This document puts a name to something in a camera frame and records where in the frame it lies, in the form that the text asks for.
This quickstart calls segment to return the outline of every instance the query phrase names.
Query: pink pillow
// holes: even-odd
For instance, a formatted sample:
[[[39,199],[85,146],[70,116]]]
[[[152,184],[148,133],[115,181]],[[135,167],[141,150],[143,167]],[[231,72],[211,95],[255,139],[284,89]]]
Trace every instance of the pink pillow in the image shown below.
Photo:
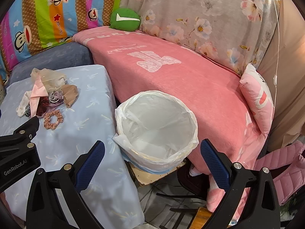
[[[239,87],[261,133],[266,138],[273,120],[274,105],[265,80],[252,64],[247,65],[239,81]]]

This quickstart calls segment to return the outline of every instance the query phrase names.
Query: colorful striped fabric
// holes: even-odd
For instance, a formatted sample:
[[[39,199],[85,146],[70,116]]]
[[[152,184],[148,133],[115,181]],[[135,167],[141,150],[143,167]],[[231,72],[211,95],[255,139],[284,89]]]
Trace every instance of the colorful striped fabric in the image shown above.
[[[0,75],[85,29],[107,26],[120,0],[15,0],[0,24]]]

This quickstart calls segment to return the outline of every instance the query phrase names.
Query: pink blanket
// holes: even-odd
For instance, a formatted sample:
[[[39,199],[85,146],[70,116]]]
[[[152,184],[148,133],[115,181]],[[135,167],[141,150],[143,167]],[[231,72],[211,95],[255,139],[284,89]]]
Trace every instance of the pink blanket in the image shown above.
[[[196,115],[199,142],[208,138],[232,162],[253,168],[265,139],[249,112],[237,74],[194,51],[140,32],[97,27],[75,34],[73,41],[87,46],[95,64],[106,67],[119,101],[147,90],[173,95]],[[199,146],[188,158],[195,171],[210,174]],[[210,211],[223,194],[212,179]]]

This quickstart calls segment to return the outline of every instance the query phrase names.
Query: red star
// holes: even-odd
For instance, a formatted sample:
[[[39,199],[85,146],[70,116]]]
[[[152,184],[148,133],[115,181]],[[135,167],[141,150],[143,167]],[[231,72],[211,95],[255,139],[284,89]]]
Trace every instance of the red star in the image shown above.
[[[59,21],[60,15],[57,14],[56,16],[54,16],[54,21]]]

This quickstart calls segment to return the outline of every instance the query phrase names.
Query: floor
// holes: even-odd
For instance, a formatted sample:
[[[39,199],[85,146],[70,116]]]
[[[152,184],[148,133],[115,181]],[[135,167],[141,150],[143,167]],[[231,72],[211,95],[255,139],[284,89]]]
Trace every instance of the floor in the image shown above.
[[[143,227],[137,227],[137,229],[159,228],[159,225],[171,229],[179,216],[179,213],[170,211],[171,207],[192,209],[205,207],[205,202],[203,200],[189,198],[168,199],[157,196],[156,193],[164,193],[168,195],[189,194],[188,191],[179,184],[176,172],[173,172],[150,185],[139,187],[138,195],[142,210],[144,211],[145,221],[155,227],[143,225]],[[191,215],[185,215],[178,229],[186,229],[191,219]]]

